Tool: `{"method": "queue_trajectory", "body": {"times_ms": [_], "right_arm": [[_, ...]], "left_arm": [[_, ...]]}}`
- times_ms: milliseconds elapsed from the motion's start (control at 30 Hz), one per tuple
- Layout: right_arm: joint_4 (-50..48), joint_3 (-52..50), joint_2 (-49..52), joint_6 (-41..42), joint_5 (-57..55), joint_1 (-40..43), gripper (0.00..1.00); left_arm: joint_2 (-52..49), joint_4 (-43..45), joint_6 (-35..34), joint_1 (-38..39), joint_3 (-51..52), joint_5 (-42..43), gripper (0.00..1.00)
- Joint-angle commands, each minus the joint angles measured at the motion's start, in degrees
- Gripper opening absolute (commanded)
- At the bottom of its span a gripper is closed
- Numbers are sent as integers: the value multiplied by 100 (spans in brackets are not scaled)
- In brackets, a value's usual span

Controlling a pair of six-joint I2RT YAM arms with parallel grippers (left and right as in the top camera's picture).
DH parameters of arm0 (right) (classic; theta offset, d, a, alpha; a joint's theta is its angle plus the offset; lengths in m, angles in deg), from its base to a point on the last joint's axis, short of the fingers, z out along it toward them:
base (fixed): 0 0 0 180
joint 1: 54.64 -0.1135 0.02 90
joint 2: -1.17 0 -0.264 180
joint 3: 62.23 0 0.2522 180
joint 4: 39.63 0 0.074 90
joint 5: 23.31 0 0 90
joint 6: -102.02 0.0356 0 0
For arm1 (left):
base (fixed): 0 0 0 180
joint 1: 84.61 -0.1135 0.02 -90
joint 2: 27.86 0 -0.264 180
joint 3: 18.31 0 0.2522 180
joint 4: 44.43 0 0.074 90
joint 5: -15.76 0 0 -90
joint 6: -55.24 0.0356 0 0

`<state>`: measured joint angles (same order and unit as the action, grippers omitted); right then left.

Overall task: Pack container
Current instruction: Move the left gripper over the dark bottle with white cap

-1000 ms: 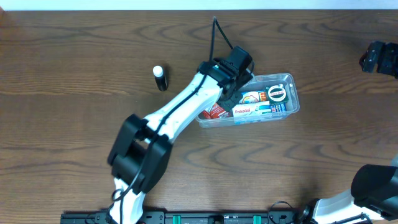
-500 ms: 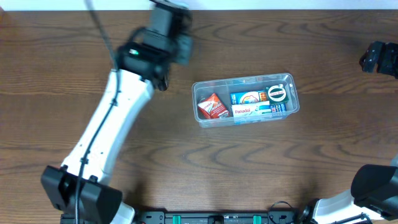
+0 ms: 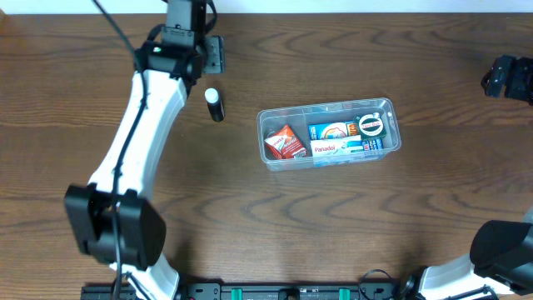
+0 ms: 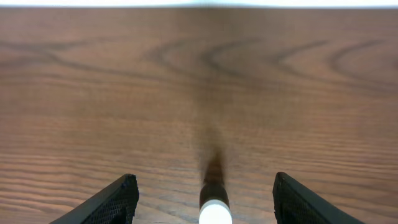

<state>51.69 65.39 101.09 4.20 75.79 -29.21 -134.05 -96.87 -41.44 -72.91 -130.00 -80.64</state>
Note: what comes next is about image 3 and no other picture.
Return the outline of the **black bottle white cap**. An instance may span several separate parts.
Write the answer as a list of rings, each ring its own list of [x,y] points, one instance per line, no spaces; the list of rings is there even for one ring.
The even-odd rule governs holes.
[[[223,121],[225,118],[225,110],[219,92],[215,88],[210,87],[205,91],[204,96],[212,120],[217,123]]]

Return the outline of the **red Panadol box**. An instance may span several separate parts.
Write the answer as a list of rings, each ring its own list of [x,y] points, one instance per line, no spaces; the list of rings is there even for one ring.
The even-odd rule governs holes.
[[[275,159],[296,159],[307,156],[307,150],[289,125],[269,135],[264,143]]]

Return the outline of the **clear plastic container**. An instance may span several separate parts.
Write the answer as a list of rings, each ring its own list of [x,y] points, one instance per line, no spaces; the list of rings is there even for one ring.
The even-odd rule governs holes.
[[[309,125],[354,121],[356,115],[368,113],[380,113],[381,118],[386,125],[386,136],[383,138],[386,147],[386,155],[398,150],[401,147],[401,135],[394,107],[390,99],[379,97],[345,102],[283,107],[259,112],[257,115],[257,134],[262,161],[266,164],[267,168],[272,171],[288,171],[303,168],[322,168],[382,159],[386,155],[381,157],[370,157],[356,162],[316,165],[311,156],[311,139],[308,131]],[[266,147],[264,140],[269,135],[279,131],[285,125],[289,125],[304,144],[307,150],[306,157],[278,160],[274,158]]]

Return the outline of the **green round balm box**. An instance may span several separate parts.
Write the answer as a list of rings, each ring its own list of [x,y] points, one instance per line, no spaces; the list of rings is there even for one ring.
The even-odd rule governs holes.
[[[386,136],[386,125],[378,112],[356,115],[354,123],[357,133],[363,139],[383,138]]]

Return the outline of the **blue Cool Fever box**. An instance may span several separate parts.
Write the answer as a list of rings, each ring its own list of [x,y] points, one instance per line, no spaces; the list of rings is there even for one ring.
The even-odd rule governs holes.
[[[343,138],[359,135],[356,130],[354,121],[346,122],[329,122],[320,123],[308,126],[310,135],[310,143],[312,140]],[[381,157],[386,155],[386,147],[382,138],[368,138],[363,139],[363,151],[351,153],[343,156],[325,156],[313,157],[313,162],[316,165],[330,165],[339,163],[353,163],[361,161],[366,158]]]

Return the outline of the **white Panadol box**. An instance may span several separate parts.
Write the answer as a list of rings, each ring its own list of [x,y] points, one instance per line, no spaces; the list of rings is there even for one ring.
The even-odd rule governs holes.
[[[360,135],[312,140],[310,147],[313,157],[343,156],[364,150]]]

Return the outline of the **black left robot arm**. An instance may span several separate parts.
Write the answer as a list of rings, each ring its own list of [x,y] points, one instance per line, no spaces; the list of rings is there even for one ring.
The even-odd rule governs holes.
[[[180,275],[162,249],[167,226],[151,205],[157,166],[178,113],[202,74],[225,71],[224,40],[202,40],[196,54],[147,40],[137,50],[129,102],[105,158],[64,204],[81,253],[118,272],[140,299],[179,299]]]

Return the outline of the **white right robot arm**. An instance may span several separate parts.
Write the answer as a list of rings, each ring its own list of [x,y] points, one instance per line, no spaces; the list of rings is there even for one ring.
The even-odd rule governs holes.
[[[481,79],[487,97],[532,104],[532,60],[502,55]],[[532,293],[532,211],[520,222],[491,220],[476,233],[470,252],[414,272],[396,299],[497,299]]]

